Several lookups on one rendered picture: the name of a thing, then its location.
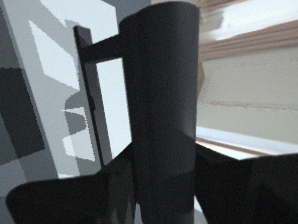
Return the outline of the dark grey flat mat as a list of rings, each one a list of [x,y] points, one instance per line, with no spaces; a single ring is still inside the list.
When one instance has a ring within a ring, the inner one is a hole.
[[[115,7],[118,34],[123,18],[151,5],[151,0],[102,1]],[[13,188],[57,178],[22,57],[0,0],[0,224],[15,224],[6,205]]]

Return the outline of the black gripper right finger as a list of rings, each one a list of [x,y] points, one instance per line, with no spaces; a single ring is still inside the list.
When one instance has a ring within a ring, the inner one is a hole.
[[[194,195],[208,224],[251,224],[259,185],[298,178],[298,153],[234,158],[196,143]]]

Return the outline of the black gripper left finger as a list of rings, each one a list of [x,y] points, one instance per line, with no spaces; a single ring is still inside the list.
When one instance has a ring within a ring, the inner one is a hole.
[[[91,175],[35,181],[6,197],[15,224],[98,217],[102,224],[134,224],[137,177],[133,143]]]

